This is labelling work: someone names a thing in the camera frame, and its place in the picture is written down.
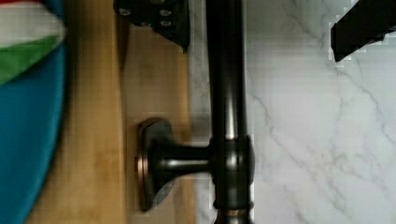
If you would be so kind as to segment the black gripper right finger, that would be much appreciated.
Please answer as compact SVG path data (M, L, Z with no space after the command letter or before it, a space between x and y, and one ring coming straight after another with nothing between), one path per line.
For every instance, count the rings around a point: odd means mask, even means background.
M331 29L334 59L342 61L356 50L382 41L395 31L396 0L358 0Z

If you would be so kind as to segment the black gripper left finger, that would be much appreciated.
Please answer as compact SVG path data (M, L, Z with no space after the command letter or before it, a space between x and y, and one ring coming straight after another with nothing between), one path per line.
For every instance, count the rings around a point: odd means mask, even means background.
M191 42L189 0L113 0L115 12L188 51Z

